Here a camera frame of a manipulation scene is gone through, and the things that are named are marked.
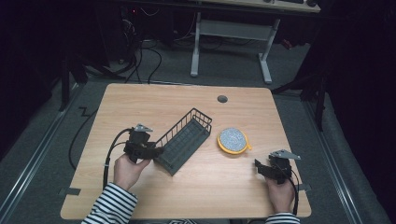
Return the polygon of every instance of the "wooden table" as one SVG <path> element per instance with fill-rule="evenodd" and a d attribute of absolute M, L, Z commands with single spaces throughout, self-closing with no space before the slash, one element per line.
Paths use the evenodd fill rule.
<path fill-rule="evenodd" d="M 220 103 L 219 95 L 227 96 L 228 102 Z M 151 162 L 131 189 L 139 198 L 133 219 L 271 215 L 265 180 L 257 174 L 254 159 L 265 164 L 270 152 L 290 146 L 268 89 L 110 84 L 70 186 L 81 192 L 66 196 L 62 218 L 83 219 L 89 214 L 102 192 L 106 154 L 121 130 L 142 123 L 154 130 L 149 140 L 156 141 L 193 107 L 213 119 L 212 134 L 174 176 Z M 217 135 L 230 127 L 247 135 L 252 150 L 231 155 L 219 148 Z M 128 134 L 122 135 L 119 142 L 127 139 Z M 114 160 L 122 153 L 123 147 L 113 150 L 109 181 Z M 295 162 L 290 163 L 299 176 Z M 310 214 L 301 191 L 298 216 Z"/>

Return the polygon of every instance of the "black wire basket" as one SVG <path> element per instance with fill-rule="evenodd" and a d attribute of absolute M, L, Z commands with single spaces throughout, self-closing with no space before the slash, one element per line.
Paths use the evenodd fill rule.
<path fill-rule="evenodd" d="M 211 122 L 212 118 L 193 108 L 156 142 L 164 151 L 154 160 L 174 175 L 209 137 Z"/>

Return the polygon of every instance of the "human hand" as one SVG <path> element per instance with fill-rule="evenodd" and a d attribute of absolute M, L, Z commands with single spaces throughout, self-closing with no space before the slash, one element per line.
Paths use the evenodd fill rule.
<path fill-rule="evenodd" d="M 127 154 L 120 156 L 114 164 L 114 184 L 122 189 L 130 189 L 139 179 L 143 169 L 148 166 L 150 160 L 142 160 L 139 163 L 132 162 Z"/>
<path fill-rule="evenodd" d="M 276 180 L 265 177 L 268 185 L 270 201 L 276 213 L 290 213 L 291 203 L 294 199 L 294 187 L 286 180 L 285 183 L 278 185 Z"/>

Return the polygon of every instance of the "metal rail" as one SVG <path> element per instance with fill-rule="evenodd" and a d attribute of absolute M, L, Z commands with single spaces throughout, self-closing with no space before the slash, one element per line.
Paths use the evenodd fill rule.
<path fill-rule="evenodd" d="M 66 115 L 67 111 L 70 108 L 70 105 L 73 101 L 77 98 L 80 94 L 82 87 L 78 84 L 75 84 L 72 89 L 72 98 L 70 103 L 64 108 L 64 110 L 59 111 L 54 121 L 51 123 L 49 128 L 47 129 L 46 133 L 44 134 L 41 142 L 37 146 L 35 153 L 33 154 L 32 158 L 29 160 L 25 168 L 23 169 L 22 173 L 18 177 L 17 182 L 15 183 L 12 190 L 9 192 L 6 200 L 0 207 L 0 223 L 7 223 L 8 220 L 11 218 L 14 209 L 17 207 L 18 202 L 20 201 L 23 193 L 28 188 L 30 182 L 32 181 L 35 173 L 37 172 L 38 168 L 40 167 L 41 162 L 44 160 L 47 152 L 50 148 L 50 143 L 57 132 L 59 126 L 61 125 L 62 121 L 64 120 L 64 116 Z"/>
<path fill-rule="evenodd" d="M 358 212 L 358 209 L 353 202 L 352 195 L 350 194 L 349 188 L 347 187 L 344 178 L 341 175 L 340 170 L 334 160 L 332 155 L 332 151 L 330 150 L 329 144 L 324 136 L 324 133 L 318 129 L 318 125 L 315 123 L 315 111 L 312 105 L 309 102 L 302 102 L 305 111 L 310 117 L 310 122 L 312 127 L 314 127 L 315 132 L 317 134 L 318 140 L 321 143 L 322 155 L 325 161 L 327 168 L 329 169 L 329 174 L 332 178 L 332 182 L 334 183 L 335 189 L 337 190 L 338 196 L 340 197 L 341 203 L 344 206 L 346 211 L 347 218 L 349 219 L 349 223 L 353 224 L 363 224 L 361 220 L 361 215 Z"/>

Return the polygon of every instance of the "electrical cord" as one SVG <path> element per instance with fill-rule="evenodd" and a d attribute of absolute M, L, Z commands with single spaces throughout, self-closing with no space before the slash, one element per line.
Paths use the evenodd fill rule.
<path fill-rule="evenodd" d="M 160 62 L 158 63 L 157 67 L 156 67 L 156 68 L 154 69 L 154 71 L 152 71 L 151 74 L 148 76 L 148 84 L 149 84 L 152 75 L 154 75 L 154 73 L 155 73 L 155 72 L 157 71 L 157 69 L 160 67 L 160 65 L 161 65 L 161 63 L 162 63 L 162 61 L 163 61 L 163 57 L 161 56 L 161 54 L 160 54 L 158 51 L 156 51 L 156 50 L 154 50 L 154 49 L 146 49 L 146 50 L 153 51 L 154 53 L 156 53 L 156 54 L 160 57 Z"/>
<path fill-rule="evenodd" d="M 298 191 L 297 191 L 297 188 L 296 188 L 296 186 L 294 185 L 294 182 L 293 182 L 293 180 L 290 178 L 290 177 L 288 177 L 286 174 L 285 174 L 285 172 L 283 172 L 283 170 L 279 167 L 279 165 L 278 164 L 276 164 L 276 167 L 277 167 L 277 169 L 280 171 L 280 172 L 282 172 L 282 174 L 283 174 L 283 176 L 285 176 L 288 180 L 289 180 L 289 182 L 291 183 L 291 185 L 293 186 L 293 189 L 294 189 L 294 206 L 293 206 L 293 214 L 295 215 L 295 216 L 297 216 L 297 210 L 298 210 L 298 201 L 299 201 L 299 196 L 298 196 Z"/>
<path fill-rule="evenodd" d="M 156 40 L 156 39 L 144 40 L 143 42 L 154 42 L 154 45 L 152 45 L 150 47 L 144 47 L 144 49 L 154 49 L 155 47 L 158 46 L 158 40 Z"/>
<path fill-rule="evenodd" d="M 192 37 L 194 37 L 194 35 L 190 35 L 185 38 L 180 38 L 180 39 L 174 40 L 174 43 L 181 47 L 192 46 L 195 43 L 195 40 L 191 39 Z"/>
<path fill-rule="evenodd" d="M 246 41 L 244 43 L 237 43 L 235 41 L 230 41 L 230 40 L 227 40 L 226 38 L 224 38 L 223 41 L 227 44 L 232 44 L 232 45 L 236 45 L 236 46 L 245 46 L 245 45 L 249 44 L 250 42 L 253 42 L 253 41 L 257 42 L 258 40 L 249 39 L 248 41 Z"/>
<path fill-rule="evenodd" d="M 145 9 L 143 9 L 142 7 L 140 8 L 140 10 L 142 10 L 142 11 L 146 14 L 146 16 L 155 16 L 155 15 L 157 15 L 158 12 L 160 12 L 160 9 L 159 9 L 159 8 L 157 9 L 157 11 L 155 11 L 155 12 L 153 12 L 153 13 L 151 13 L 151 14 L 148 14 L 148 13 L 145 11 Z"/>
<path fill-rule="evenodd" d="M 75 136 L 73 137 L 72 142 L 70 143 L 68 157 L 69 157 L 69 163 L 70 163 L 70 165 L 72 166 L 72 168 L 73 168 L 74 170 L 76 170 L 76 165 L 73 163 L 73 161 L 72 161 L 72 155 L 71 155 L 71 154 L 72 154 L 73 145 L 74 145 L 74 143 L 75 143 L 75 141 L 76 141 L 76 139 L 77 139 L 77 137 L 78 137 L 78 135 L 79 135 L 79 132 L 81 132 L 82 128 L 85 126 L 85 124 L 88 122 L 88 120 L 90 120 L 90 119 L 93 117 L 93 115 L 96 114 L 97 111 L 98 111 L 98 109 L 96 109 L 95 111 L 93 111 L 93 112 L 85 119 L 85 121 L 81 124 L 81 126 L 79 126 L 78 131 L 76 132 Z"/>
<path fill-rule="evenodd" d="M 120 136 L 121 136 L 123 133 L 131 132 L 131 131 L 132 131 L 132 129 L 124 129 L 124 130 L 122 130 L 119 134 L 117 134 L 116 138 L 114 138 L 114 141 L 113 141 L 113 143 L 111 144 L 110 149 L 108 150 L 107 157 L 106 157 L 106 161 L 105 161 L 105 169 L 104 169 L 104 171 L 103 171 L 103 189 L 105 189 L 105 187 L 106 187 L 106 185 L 107 185 L 108 166 L 109 166 L 109 164 L 110 164 L 110 155 L 111 155 L 111 152 L 113 151 L 114 147 L 116 147 L 116 146 L 118 146 L 118 145 L 120 145 L 120 144 L 123 144 L 123 143 L 118 143 L 118 144 L 116 144 L 117 141 L 119 140 Z"/>
<path fill-rule="evenodd" d="M 129 79 L 132 77 L 132 75 L 134 74 L 134 72 L 137 71 L 137 68 L 140 66 L 140 64 L 142 63 L 142 58 L 143 58 L 143 54 L 142 54 L 142 48 L 140 46 L 140 59 L 139 59 L 139 63 L 135 66 L 134 71 L 131 72 L 131 74 L 125 79 L 124 83 L 127 83 L 129 81 Z M 142 84 L 142 81 L 140 80 L 140 76 L 137 74 L 137 79 L 139 81 L 140 84 Z"/>
<path fill-rule="evenodd" d="M 300 187 L 299 187 L 299 186 L 300 186 L 300 180 L 299 180 L 297 174 L 295 174 L 294 171 L 291 170 L 291 171 L 294 173 L 294 175 L 295 175 L 295 177 L 296 177 L 296 179 L 297 179 L 297 187 L 296 187 L 296 186 L 294 185 L 293 180 L 292 180 L 290 177 L 288 177 L 288 176 L 285 174 L 285 172 L 283 172 L 283 170 L 282 170 L 277 164 L 276 164 L 276 168 L 277 168 L 280 172 L 282 172 L 282 174 L 289 180 L 289 182 L 290 182 L 291 185 L 293 186 L 293 189 L 294 189 L 294 206 L 293 206 L 293 211 L 292 211 L 292 213 L 293 213 L 295 216 L 297 216 L 298 201 L 299 201 L 298 192 L 300 191 Z M 265 218 L 254 218 L 254 219 L 251 219 L 247 224 L 251 224 L 251 223 L 256 222 L 256 221 L 265 222 L 266 219 L 265 219 Z"/>
<path fill-rule="evenodd" d="M 194 35 L 189 35 L 189 34 L 191 33 L 192 27 L 194 27 L 196 16 L 197 16 L 197 13 L 195 12 L 194 16 L 192 17 L 192 22 L 191 22 L 189 31 L 185 35 L 183 35 L 183 37 L 175 39 L 174 40 L 175 42 L 178 40 L 183 40 L 183 39 L 190 38 L 190 37 L 194 36 Z"/>
<path fill-rule="evenodd" d="M 127 26 L 124 27 L 124 34 L 125 34 L 126 41 L 127 41 L 127 50 L 126 50 L 126 53 L 127 53 L 127 57 L 129 57 L 129 55 L 131 55 L 131 50 L 134 49 L 134 41 L 135 41 L 135 39 L 136 39 L 136 36 L 135 36 L 135 29 L 134 29 L 134 25 L 133 25 L 130 21 L 128 21 L 128 20 L 126 20 L 126 19 L 122 19 L 122 22 L 125 22 L 125 24 L 127 24 Z M 92 74 L 92 75 L 97 76 L 97 77 L 103 76 L 103 75 L 107 75 L 107 76 L 109 76 L 109 77 L 122 78 L 122 77 L 119 77 L 118 75 L 119 75 L 119 74 L 122 74 L 122 73 L 124 73 L 124 72 L 127 72 L 127 71 L 129 71 L 129 70 L 131 70 L 131 69 L 135 66 L 136 58 L 135 58 L 135 56 L 134 56 L 133 54 L 132 54 L 131 57 L 132 57 L 131 60 L 128 62 L 128 64 L 127 64 L 125 67 L 121 68 L 121 69 L 118 70 L 118 71 L 114 71 L 114 72 L 108 70 L 107 68 L 104 68 L 104 67 L 103 67 L 102 65 L 100 65 L 100 64 L 95 64 L 95 63 L 93 63 L 93 62 L 88 62 L 87 60 L 85 60 L 85 62 L 86 62 L 87 64 L 91 64 L 92 67 L 93 67 L 95 70 L 99 71 L 99 73 L 98 73 L 98 72 L 95 72 L 95 71 L 92 71 L 92 70 L 91 70 L 90 68 L 88 68 L 87 66 L 85 66 L 85 71 L 86 71 L 87 73 Z"/>
<path fill-rule="evenodd" d="M 215 41 L 208 41 L 207 43 L 208 44 L 212 44 L 212 43 L 215 43 L 216 42 L 216 40 L 218 40 L 219 41 L 219 43 L 218 43 L 218 45 L 217 46 L 215 46 L 214 48 L 205 48 L 202 44 L 204 44 L 204 43 L 202 43 L 202 42 L 204 42 L 204 41 L 200 41 L 200 48 L 201 49 L 206 49 L 206 50 L 214 50 L 214 49 L 218 49 L 218 48 L 220 48 L 222 45 L 223 45 L 223 38 L 222 37 L 218 37 L 218 36 L 210 36 L 210 37 L 208 37 L 208 36 L 203 36 L 202 37 L 202 40 L 212 40 L 212 39 L 214 39 Z"/>

